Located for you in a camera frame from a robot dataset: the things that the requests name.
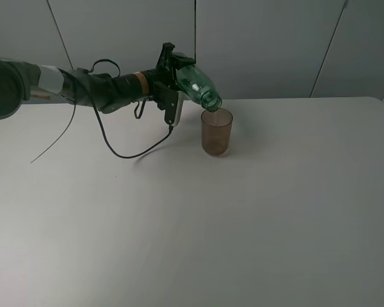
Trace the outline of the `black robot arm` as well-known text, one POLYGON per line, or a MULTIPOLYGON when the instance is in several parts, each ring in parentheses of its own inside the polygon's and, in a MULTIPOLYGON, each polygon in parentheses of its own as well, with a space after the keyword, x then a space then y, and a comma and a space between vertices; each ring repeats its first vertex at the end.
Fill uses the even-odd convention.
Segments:
POLYGON ((96 107, 109 114, 141 99, 155 100, 164 109, 163 95, 178 92, 177 71, 196 61, 164 43, 155 68, 111 77, 78 68, 66 72, 58 67, 0 58, 0 120, 15 114, 33 92, 59 95, 79 106, 96 107))

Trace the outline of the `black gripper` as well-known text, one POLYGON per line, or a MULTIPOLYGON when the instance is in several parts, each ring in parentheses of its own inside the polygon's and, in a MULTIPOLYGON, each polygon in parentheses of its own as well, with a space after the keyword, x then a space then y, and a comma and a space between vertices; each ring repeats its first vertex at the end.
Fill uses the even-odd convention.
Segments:
POLYGON ((175 102, 177 99, 175 72, 195 65, 196 60, 183 54, 173 54, 174 44, 164 43, 155 68, 147 70, 149 100, 155 102, 175 102))

